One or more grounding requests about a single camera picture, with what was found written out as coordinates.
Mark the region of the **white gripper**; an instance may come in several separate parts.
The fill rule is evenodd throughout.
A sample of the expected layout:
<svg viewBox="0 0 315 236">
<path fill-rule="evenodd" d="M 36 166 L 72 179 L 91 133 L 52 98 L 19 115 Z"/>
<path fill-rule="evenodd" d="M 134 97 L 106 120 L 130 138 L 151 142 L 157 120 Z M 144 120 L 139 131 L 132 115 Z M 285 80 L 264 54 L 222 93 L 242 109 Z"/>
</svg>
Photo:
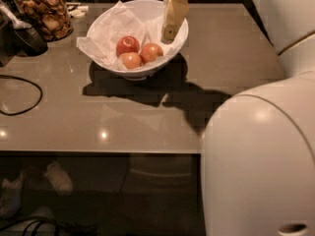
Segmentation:
<svg viewBox="0 0 315 236">
<path fill-rule="evenodd" d="M 163 0 L 165 6 L 162 37 L 173 41 L 189 10 L 187 0 Z"/>
</svg>

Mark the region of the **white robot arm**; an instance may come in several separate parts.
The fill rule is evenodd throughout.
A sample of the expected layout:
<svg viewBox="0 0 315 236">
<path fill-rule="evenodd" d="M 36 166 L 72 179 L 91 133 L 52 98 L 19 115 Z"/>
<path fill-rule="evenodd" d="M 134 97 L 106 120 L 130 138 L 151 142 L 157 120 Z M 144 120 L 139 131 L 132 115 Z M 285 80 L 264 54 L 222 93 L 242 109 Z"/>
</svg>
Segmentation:
<svg viewBox="0 0 315 236">
<path fill-rule="evenodd" d="M 207 236 L 315 236 L 315 0 L 253 0 L 283 80 L 211 118 L 201 158 Z"/>
</svg>

